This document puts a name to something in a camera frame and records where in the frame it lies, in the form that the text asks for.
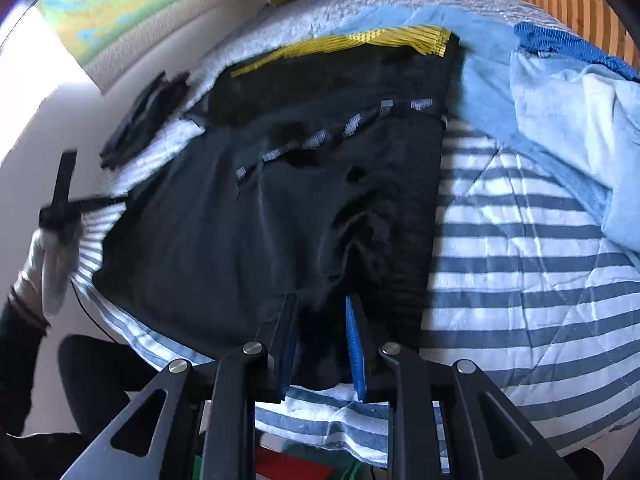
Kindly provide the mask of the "left forearm dark sleeve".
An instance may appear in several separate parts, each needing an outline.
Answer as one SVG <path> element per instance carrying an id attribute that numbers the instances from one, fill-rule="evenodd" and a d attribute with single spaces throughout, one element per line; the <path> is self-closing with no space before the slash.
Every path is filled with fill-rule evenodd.
<path id="1" fill-rule="evenodd" d="M 41 341 L 49 323 L 11 290 L 1 313 L 1 429 L 20 436 L 32 409 L 32 388 Z"/>

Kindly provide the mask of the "left gloved hand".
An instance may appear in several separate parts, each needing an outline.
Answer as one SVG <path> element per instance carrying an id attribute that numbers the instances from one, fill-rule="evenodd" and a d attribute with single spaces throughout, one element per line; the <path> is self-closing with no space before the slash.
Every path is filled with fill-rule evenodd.
<path id="1" fill-rule="evenodd" d="M 46 322 L 60 312 L 70 277 L 78 268 L 81 222 L 70 228 L 63 242 L 57 232 L 45 229 L 32 234 L 29 253 L 12 286 L 20 305 Z"/>

